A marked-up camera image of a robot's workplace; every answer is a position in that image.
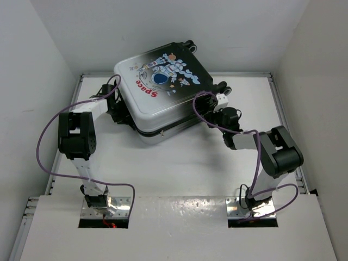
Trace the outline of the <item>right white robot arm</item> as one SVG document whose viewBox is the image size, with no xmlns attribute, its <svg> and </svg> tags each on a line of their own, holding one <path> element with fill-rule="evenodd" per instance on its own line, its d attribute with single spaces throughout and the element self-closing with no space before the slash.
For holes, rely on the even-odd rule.
<svg viewBox="0 0 348 261">
<path fill-rule="evenodd" d="M 246 188 L 243 208 L 267 203 L 280 182 L 304 163 L 304 157 L 288 130 L 277 126 L 267 132 L 243 131 L 238 110 L 226 107 L 202 117 L 211 128 L 222 133 L 225 145 L 232 150 L 256 150 L 256 171 L 252 184 Z"/>
</svg>

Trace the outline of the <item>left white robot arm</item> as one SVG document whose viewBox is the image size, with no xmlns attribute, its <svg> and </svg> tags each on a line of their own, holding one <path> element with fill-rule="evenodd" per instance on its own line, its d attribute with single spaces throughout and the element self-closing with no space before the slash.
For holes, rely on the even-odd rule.
<svg viewBox="0 0 348 261">
<path fill-rule="evenodd" d="M 92 168 L 92 155 L 97 147 L 95 121 L 108 114 L 115 123 L 135 129 L 135 123 L 116 88 L 116 83 L 104 84 L 91 101 L 80 103 L 79 108 L 58 116 L 58 149 L 77 169 L 88 207 L 99 212 L 111 211 L 115 204 L 111 202 L 108 185 L 96 181 Z"/>
</svg>

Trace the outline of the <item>white kids suitcase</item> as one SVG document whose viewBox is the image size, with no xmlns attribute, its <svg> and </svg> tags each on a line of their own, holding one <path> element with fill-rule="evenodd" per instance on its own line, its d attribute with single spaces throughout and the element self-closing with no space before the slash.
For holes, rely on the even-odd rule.
<svg viewBox="0 0 348 261">
<path fill-rule="evenodd" d="M 118 91 L 144 142 L 158 143 L 198 123 L 212 106 L 209 93 L 229 95 L 226 82 L 217 84 L 194 53 L 193 41 L 172 42 L 125 59 L 114 66 Z"/>
</svg>

